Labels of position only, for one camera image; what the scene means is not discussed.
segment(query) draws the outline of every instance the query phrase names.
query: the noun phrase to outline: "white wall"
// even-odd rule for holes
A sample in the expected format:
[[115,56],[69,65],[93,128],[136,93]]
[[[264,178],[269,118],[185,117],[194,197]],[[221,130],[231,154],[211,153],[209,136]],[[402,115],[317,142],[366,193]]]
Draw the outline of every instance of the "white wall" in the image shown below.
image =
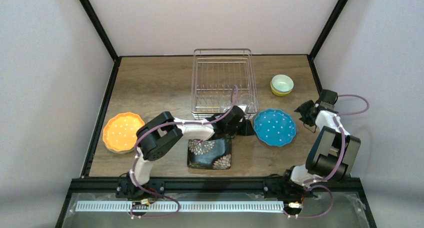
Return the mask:
[[[315,60],[325,89],[371,108],[344,117],[362,145],[361,177],[378,227],[424,224],[424,0],[349,0]],[[340,99],[337,110],[364,105]]]
[[120,56],[309,54],[337,0],[90,0]]
[[0,227],[54,227],[113,62],[78,0],[1,0],[0,20]]

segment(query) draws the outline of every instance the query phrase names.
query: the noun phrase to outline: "clear glass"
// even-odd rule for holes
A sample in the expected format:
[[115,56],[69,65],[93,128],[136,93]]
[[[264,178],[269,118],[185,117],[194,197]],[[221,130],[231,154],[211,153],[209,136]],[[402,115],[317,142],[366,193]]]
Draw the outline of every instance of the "clear glass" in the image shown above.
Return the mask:
[[[302,216],[317,215],[329,207],[331,201],[328,193],[315,193],[318,198],[306,198]],[[102,227],[102,228],[246,228],[261,227],[343,227],[369,228],[364,206],[356,193],[335,192],[334,206],[331,212],[323,217],[314,219],[288,219],[282,213],[254,212],[181,212],[167,218],[131,219],[126,212],[75,212],[73,207],[78,200],[111,200],[116,201],[114,194],[74,194],[68,207],[64,228]],[[172,197],[179,201],[264,201],[261,195],[255,194],[174,194]]]
[[[219,112],[224,113],[228,111],[232,103],[231,95],[224,95],[221,97],[221,99],[219,99]],[[249,111],[254,111],[257,108],[255,104],[255,97],[251,94],[240,95],[235,105],[239,106],[244,111],[244,114],[248,114]]]

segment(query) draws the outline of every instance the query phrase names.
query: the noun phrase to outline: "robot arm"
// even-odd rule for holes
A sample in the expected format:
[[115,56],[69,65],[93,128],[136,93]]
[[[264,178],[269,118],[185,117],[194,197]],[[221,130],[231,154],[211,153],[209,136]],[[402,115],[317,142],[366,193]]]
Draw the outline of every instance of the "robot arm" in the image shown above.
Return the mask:
[[[306,163],[295,166],[291,171],[290,180],[298,185],[309,187],[314,180],[322,180],[335,168],[340,155],[342,156],[341,164],[331,180],[342,181],[351,172],[361,140],[350,135],[341,126],[340,128],[343,129],[345,134],[345,149],[344,154],[340,154],[342,135],[339,125],[342,123],[340,117],[336,116],[337,112],[334,111],[334,104],[337,99],[337,93],[331,90],[323,90],[315,103],[309,100],[295,110],[301,114],[301,121],[309,126],[316,125],[320,130],[318,138],[307,156]],[[330,151],[334,151],[336,155],[330,154]]]
[[138,139],[159,125],[175,123],[161,128],[166,134],[161,136],[155,130],[141,140],[136,148],[137,153],[141,154],[140,158],[134,169],[129,171],[134,173],[134,176],[130,175],[131,182],[134,185],[137,185],[137,183],[140,185],[146,184],[150,179],[154,161],[162,158],[180,139],[210,141],[235,134],[244,136],[254,134],[252,124],[245,119],[245,112],[242,108],[234,106],[223,119],[210,123],[221,115],[215,114],[203,120],[183,120],[174,118],[169,111],[165,111],[141,127],[136,133]]

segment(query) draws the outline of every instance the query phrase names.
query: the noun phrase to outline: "black metal frame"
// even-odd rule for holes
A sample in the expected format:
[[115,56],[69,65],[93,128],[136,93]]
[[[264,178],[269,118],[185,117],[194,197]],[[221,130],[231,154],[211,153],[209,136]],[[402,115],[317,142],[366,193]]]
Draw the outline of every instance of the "black metal frame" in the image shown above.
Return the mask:
[[[313,46],[310,54],[307,54],[307,60],[312,72],[312,76],[316,85],[318,93],[323,89],[320,78],[315,67],[314,59],[317,56],[320,48],[324,44],[328,34],[332,27],[336,23],[337,18],[343,10],[343,7],[348,0],[338,0],[335,5],[328,21],[326,22],[321,34],[319,35],[315,45]],[[81,172],[81,178],[72,179],[69,190],[67,192],[65,201],[60,212],[60,216],[57,220],[56,227],[62,227],[64,218],[66,215],[67,207],[70,203],[72,194],[76,193],[116,193],[119,182],[124,182],[125,177],[89,177],[90,168],[93,162],[94,154],[96,151],[97,143],[100,138],[101,129],[105,119],[106,111],[109,105],[109,101],[112,95],[112,91],[115,85],[115,81],[118,75],[119,66],[121,64],[122,57],[132,56],[118,56],[115,49],[112,46],[105,30],[100,23],[93,7],[89,0],[80,0],[84,7],[88,17],[90,18],[94,28],[98,35],[103,41],[104,46],[108,50],[111,58],[114,61],[114,66],[110,74],[109,82],[104,94],[103,102],[101,104],[100,112],[96,121],[95,129],[90,141],[87,156],[84,162],[84,166]],[[148,55],[147,57],[161,57],[162,55]],[[281,183],[279,180],[281,176],[267,176],[267,177],[234,177],[234,178],[172,178],[172,177],[151,177],[150,184],[160,184],[165,187],[164,192],[217,192],[217,193],[231,193],[231,192],[248,192],[248,193],[264,193],[265,195],[273,192],[275,184]],[[376,223],[368,204],[363,186],[359,178],[348,178],[345,182],[327,182],[325,184],[333,192],[357,192],[360,200],[365,204],[365,214],[370,227],[375,228]]]
[[[278,187],[272,184],[279,183],[282,176],[267,177],[216,177],[216,178],[171,178],[152,177],[150,183],[164,187],[167,193],[252,193],[263,194],[265,197],[276,197],[274,194]],[[119,183],[125,182],[126,177],[86,177],[72,179],[69,190],[66,194],[56,227],[62,227],[72,194],[78,193],[117,193]],[[326,182],[325,186],[332,192],[353,192],[357,193],[361,202],[365,205],[365,215],[371,228],[375,228],[376,223],[370,210],[367,197],[365,195],[361,180],[359,178],[348,178],[345,182]]]

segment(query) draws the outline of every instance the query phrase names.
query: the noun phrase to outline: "metal dish rack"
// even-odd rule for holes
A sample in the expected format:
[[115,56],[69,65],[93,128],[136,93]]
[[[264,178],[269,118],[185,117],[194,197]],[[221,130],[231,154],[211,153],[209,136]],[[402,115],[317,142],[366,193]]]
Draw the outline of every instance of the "metal dish rack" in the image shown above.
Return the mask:
[[222,113],[220,102],[230,97],[234,85],[238,97],[248,97],[250,103],[245,117],[253,118],[258,112],[255,71],[252,52],[246,48],[195,49],[191,84],[191,113],[195,119],[204,119]]

